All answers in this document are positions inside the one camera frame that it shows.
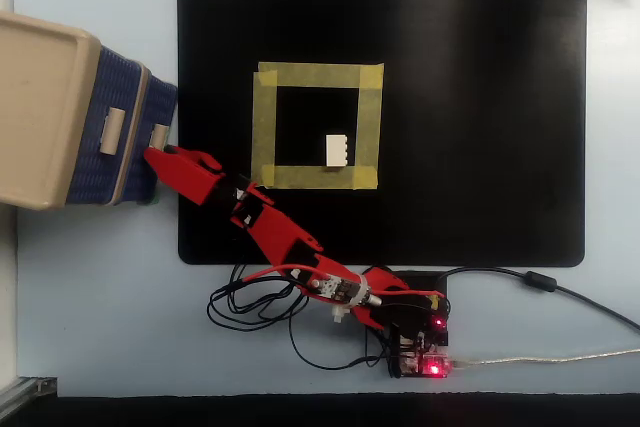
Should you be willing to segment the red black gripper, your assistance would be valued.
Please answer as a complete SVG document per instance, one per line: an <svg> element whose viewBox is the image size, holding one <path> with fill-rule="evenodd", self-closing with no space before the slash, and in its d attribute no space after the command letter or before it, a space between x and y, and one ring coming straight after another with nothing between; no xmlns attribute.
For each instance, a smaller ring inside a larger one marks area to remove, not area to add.
<svg viewBox="0 0 640 427"><path fill-rule="evenodd" d="M240 174L225 175L221 164L206 152L167 145L147 147L144 159L158 179L191 202L202 205L214 191L214 205L227 213L274 201L256 182Z"/></svg>

